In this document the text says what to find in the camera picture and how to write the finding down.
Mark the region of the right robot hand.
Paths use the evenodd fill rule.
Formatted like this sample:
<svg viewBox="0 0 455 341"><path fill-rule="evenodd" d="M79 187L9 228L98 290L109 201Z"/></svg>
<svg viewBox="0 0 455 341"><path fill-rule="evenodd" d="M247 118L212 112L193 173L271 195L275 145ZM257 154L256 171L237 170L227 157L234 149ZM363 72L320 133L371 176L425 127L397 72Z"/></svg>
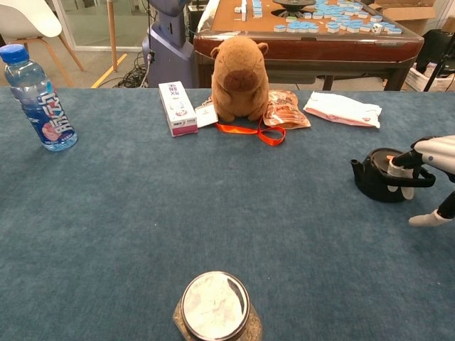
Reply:
<svg viewBox="0 0 455 341"><path fill-rule="evenodd" d="M412 178L415 168L427 164L445 172L454 181L454 136L431 136L415 141L411 150L391 158L387 174L396 178ZM429 214L409 218L414 227L438 227L454 219L454 194L451 193Z"/></svg>

